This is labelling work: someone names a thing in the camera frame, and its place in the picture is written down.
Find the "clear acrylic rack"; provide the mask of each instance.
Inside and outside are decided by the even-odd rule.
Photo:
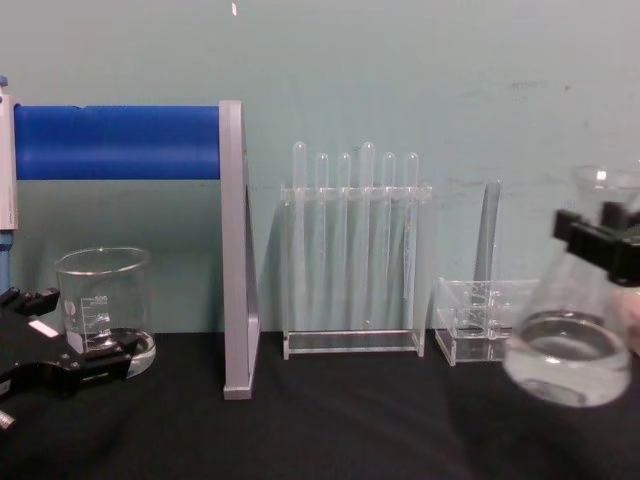
[[[376,158],[368,142],[353,159],[311,158],[303,143],[294,145],[292,185],[281,192],[285,358],[424,354],[427,305],[414,292],[428,263],[417,260],[429,255],[418,237],[432,194],[418,168],[415,153]]]

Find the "gray bracket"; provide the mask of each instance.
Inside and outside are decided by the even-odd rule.
[[[242,102],[219,104],[225,400],[251,398],[258,343],[258,286],[253,255],[249,169]]]

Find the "black table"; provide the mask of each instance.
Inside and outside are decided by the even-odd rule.
[[[220,334],[158,335],[128,382],[14,397],[6,479],[638,479],[640,361],[603,408],[545,404],[499,364],[412,354],[282,360],[261,339],[254,399],[222,400]]]

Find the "blue cylinder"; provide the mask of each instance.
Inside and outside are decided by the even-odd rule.
[[[218,180],[218,107],[17,106],[19,180]]]

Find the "laboratory glassware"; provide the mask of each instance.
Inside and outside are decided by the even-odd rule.
[[[156,355],[149,261],[145,250],[114,247],[78,250],[55,263],[68,343],[83,353],[113,346],[120,337],[137,335],[129,376],[145,371]]]

